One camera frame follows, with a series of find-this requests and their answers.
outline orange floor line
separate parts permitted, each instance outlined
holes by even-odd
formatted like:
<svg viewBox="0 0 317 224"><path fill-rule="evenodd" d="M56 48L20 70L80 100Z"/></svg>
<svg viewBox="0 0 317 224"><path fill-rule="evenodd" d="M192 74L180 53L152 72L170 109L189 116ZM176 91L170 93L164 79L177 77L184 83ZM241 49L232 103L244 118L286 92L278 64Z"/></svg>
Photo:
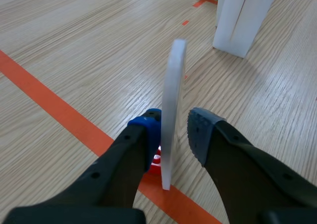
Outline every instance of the orange floor line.
<svg viewBox="0 0 317 224"><path fill-rule="evenodd" d="M111 137L2 51L0 51L0 72L97 156L102 155L112 144ZM170 191L162 190L159 177L144 175L139 190L180 224L220 223L174 186L171 186Z"/></svg>

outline wood grain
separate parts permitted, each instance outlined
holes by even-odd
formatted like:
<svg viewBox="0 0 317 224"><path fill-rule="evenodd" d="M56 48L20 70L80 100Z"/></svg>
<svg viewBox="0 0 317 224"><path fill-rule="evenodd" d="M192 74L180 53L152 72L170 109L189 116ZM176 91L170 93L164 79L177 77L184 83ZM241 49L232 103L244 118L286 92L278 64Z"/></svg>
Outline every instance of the wood grain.
<svg viewBox="0 0 317 224"><path fill-rule="evenodd" d="M317 184L317 0L275 0L245 59L215 50L216 6L196 0L0 0L0 49L115 138L161 106L167 57L188 41L172 184L223 223L220 196L186 139L204 107ZM43 201L96 159L0 74L0 219ZM173 223L138 193L149 223Z"/></svg>

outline white foam board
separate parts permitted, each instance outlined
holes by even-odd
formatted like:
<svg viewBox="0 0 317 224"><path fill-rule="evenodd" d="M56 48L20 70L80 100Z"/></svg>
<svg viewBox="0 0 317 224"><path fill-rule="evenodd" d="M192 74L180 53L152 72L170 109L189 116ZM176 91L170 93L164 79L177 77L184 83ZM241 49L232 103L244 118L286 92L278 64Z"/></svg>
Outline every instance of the white foam board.
<svg viewBox="0 0 317 224"><path fill-rule="evenodd" d="M185 76L186 41L177 39L172 45L166 68L161 115L161 177L162 187L170 189L173 152L178 146L179 118Z"/></svg>
<svg viewBox="0 0 317 224"><path fill-rule="evenodd" d="M244 58L272 2L273 0L224 0L213 46Z"/></svg>

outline screw hole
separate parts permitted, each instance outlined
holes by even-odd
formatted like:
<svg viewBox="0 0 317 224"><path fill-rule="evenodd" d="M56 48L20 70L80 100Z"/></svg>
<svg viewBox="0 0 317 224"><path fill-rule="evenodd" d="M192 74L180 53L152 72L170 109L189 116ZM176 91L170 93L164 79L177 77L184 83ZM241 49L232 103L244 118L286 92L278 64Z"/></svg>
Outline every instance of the screw hole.
<svg viewBox="0 0 317 224"><path fill-rule="evenodd" d="M99 178L100 177L100 173L99 172L94 172L91 174L90 176L91 178Z"/></svg>
<svg viewBox="0 0 317 224"><path fill-rule="evenodd" d="M287 180L292 180L292 179L293 179L293 177L290 176L290 175L287 174L287 173L283 174L283 177L284 177L284 179L287 179Z"/></svg>

